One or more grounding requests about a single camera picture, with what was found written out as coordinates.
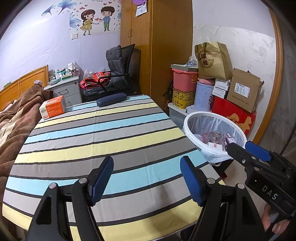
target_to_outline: drawer handle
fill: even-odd
[[[62,93],[63,91],[67,91],[67,93],[64,93],[64,94],[68,94],[68,93],[69,93],[68,89],[64,89],[64,90],[62,90],[62,91],[58,91],[58,93],[61,94],[61,95],[64,95],[64,94]]]

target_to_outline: striped tablecloth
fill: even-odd
[[[183,155],[207,177],[219,178],[148,96],[103,108],[89,102],[37,124],[8,178],[3,215],[28,230],[50,183],[73,184],[106,155],[114,159],[114,172],[92,209],[106,241],[155,240],[197,221],[201,208],[181,175]],[[72,203],[67,209],[73,238],[80,240]]]

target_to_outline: drawer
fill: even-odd
[[[79,93],[79,94],[75,94],[75,95],[65,97],[65,101],[66,101],[66,105],[68,107],[68,106],[72,106],[72,105],[75,105],[75,104],[81,104],[82,103],[82,98],[81,98],[81,95]]]
[[[58,96],[71,96],[75,94],[80,94],[80,88],[79,88],[79,81],[72,81],[66,84],[59,85],[57,87],[52,88],[54,91],[54,97]]]

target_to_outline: blue gripper pad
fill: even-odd
[[[188,156],[181,158],[180,169],[193,201],[197,202],[199,206],[202,206],[204,203],[201,197],[202,188],[194,174],[195,167]]]
[[[106,189],[106,186],[109,182],[111,174],[114,169],[114,161],[112,157],[106,157],[105,160],[102,162],[100,167],[102,171],[98,173],[97,179],[94,178],[93,185],[91,186],[91,201],[92,203],[97,203],[101,200],[103,193]]]
[[[267,150],[254,144],[251,141],[248,141],[245,144],[245,148],[248,152],[250,152],[252,155],[254,155],[255,157],[259,158],[262,161],[270,161],[271,159]]]

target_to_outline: human hand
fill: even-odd
[[[264,207],[264,213],[261,217],[262,224],[265,230],[267,230],[270,226],[270,220],[269,220],[270,212],[271,212],[271,206],[266,203]],[[289,219],[282,220],[274,225],[274,227],[272,228],[272,231],[275,234],[282,234],[286,230],[289,223],[290,223]]]

